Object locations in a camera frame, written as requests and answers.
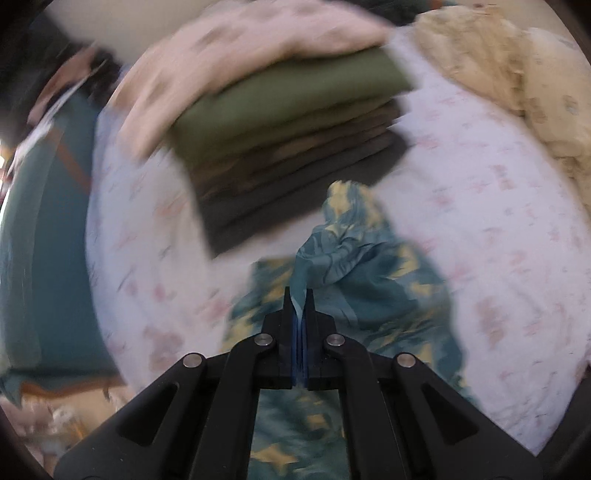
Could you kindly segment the teal yellow patterned pants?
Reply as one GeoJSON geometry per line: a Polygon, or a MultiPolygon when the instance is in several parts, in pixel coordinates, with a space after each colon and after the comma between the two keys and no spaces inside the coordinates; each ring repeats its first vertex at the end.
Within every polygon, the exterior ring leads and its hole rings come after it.
{"type": "MultiPolygon", "coordinates": [[[[411,352],[462,395],[463,355],[452,331],[452,296],[435,266],[394,234],[367,186],[337,181],[322,205],[325,221],[293,257],[263,258],[252,266],[249,289],[233,307],[223,347],[262,329],[280,310],[286,287],[297,311],[305,291],[315,308],[335,319],[339,333],[370,352],[411,352]]],[[[264,390],[252,440],[250,479],[347,479],[339,395],[303,387],[264,390]]]]}

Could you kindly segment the dark grey folded pants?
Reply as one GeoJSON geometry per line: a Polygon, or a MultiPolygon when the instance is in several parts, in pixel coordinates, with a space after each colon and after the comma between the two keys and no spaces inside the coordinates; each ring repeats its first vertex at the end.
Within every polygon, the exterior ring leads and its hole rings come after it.
{"type": "Polygon", "coordinates": [[[320,207],[332,182],[378,183],[408,148],[402,135],[388,130],[252,191],[199,199],[198,210],[211,255],[221,255],[260,232],[320,207]]]}

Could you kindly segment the white floral bed sheet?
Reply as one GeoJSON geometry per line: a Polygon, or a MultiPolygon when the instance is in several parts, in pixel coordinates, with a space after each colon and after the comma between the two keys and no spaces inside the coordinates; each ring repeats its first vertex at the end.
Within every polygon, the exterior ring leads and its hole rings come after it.
{"type": "MultiPolygon", "coordinates": [[[[451,289],[469,391],[539,452],[590,359],[588,214],[521,119],[446,79],[411,28],[389,48],[415,83],[397,124],[411,147],[375,197],[451,289]]],[[[221,350],[252,264],[293,255],[322,214],[211,257],[183,169],[163,150],[127,158],[119,127],[114,113],[99,114],[86,251],[101,335],[124,382],[141,390],[183,354],[221,350]]]]}

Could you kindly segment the camouflage folded pants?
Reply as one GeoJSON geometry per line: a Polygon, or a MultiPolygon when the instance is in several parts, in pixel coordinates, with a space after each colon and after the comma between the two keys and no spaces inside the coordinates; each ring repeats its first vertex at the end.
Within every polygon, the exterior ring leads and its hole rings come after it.
{"type": "Polygon", "coordinates": [[[252,191],[384,134],[401,114],[399,102],[393,99],[344,124],[193,167],[190,180],[197,195],[204,198],[252,191]]]}

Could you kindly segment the olive green folded pants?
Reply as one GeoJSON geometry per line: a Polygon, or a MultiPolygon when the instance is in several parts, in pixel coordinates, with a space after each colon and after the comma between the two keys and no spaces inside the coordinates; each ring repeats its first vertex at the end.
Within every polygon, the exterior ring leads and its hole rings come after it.
{"type": "Polygon", "coordinates": [[[284,61],[197,100],[170,127],[168,141],[189,166],[217,162],[337,126],[412,89],[380,47],[284,61]]]}

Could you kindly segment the cream crumpled duvet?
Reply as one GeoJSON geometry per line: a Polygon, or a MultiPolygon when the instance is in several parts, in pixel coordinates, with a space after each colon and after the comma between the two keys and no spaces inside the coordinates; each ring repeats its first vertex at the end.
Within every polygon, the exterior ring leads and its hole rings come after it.
{"type": "Polygon", "coordinates": [[[413,30],[445,76],[522,117],[590,203],[590,64],[578,46],[493,5],[431,10],[413,30]]]}

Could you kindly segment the pink patterned folded garment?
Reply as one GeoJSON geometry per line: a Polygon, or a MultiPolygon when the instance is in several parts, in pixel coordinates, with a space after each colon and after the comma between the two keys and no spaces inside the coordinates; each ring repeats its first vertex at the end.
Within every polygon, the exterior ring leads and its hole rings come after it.
{"type": "Polygon", "coordinates": [[[145,160],[174,121],[205,94],[274,63],[383,46],[394,26],[346,1],[231,1],[211,7],[152,44],[108,105],[123,115],[119,138],[145,160]]]}

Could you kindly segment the teal bed frame side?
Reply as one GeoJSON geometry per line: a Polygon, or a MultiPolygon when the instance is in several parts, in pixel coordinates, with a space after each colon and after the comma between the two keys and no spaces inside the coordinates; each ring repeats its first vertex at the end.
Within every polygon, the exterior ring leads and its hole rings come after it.
{"type": "Polygon", "coordinates": [[[1,392],[60,391],[116,375],[85,255],[99,111],[75,94],[24,155],[1,209],[1,392]]]}

